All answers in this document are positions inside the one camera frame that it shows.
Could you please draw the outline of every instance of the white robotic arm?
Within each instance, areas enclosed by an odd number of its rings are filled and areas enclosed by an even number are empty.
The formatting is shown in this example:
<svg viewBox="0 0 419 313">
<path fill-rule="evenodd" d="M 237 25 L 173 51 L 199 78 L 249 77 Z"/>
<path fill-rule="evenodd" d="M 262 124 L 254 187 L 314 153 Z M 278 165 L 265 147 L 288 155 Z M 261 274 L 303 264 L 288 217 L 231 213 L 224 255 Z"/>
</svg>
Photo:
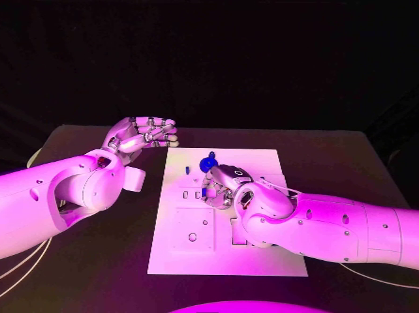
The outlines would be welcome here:
<svg viewBox="0 0 419 313">
<path fill-rule="evenodd" d="M 0 176 L 0 259 L 108 209 L 123 189 L 141 190 L 146 172 L 125 165 L 143 148 L 179 146 L 176 132 L 170 119 L 125 118 L 101 149 Z"/>
<path fill-rule="evenodd" d="M 320 260 L 419 270 L 419 211 L 320 194 L 288 197 L 235 166 L 213 166 L 203 188 L 212 180 L 218 195 L 202 200 L 218 209 L 234 206 L 239 231 L 255 246 L 277 244 Z"/>
</svg>

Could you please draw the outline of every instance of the blue object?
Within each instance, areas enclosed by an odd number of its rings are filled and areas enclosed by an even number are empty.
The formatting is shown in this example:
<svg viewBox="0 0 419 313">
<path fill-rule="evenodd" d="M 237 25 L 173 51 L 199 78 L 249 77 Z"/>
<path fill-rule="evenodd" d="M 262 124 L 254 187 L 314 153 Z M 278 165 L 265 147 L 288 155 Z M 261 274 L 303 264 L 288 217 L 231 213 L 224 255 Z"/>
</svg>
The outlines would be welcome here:
<svg viewBox="0 0 419 313">
<path fill-rule="evenodd" d="M 200 161 L 200 170 L 208 173 L 208 171 L 212 169 L 212 167 L 215 165 L 218 165 L 218 161 L 216 161 L 216 154 L 215 152 L 209 153 L 208 158 L 202 159 Z"/>
</svg>

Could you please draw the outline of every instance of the black curtain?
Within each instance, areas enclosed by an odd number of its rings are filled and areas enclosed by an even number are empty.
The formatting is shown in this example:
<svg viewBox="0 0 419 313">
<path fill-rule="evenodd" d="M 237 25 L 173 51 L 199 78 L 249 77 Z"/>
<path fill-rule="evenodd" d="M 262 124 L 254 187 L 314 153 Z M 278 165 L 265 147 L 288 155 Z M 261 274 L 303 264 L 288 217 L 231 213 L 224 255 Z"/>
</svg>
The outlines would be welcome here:
<svg viewBox="0 0 419 313">
<path fill-rule="evenodd" d="M 0 173 L 25 168 L 59 125 L 127 116 L 384 142 L 378 118 L 418 82 L 415 7 L 0 4 Z"/>
</svg>

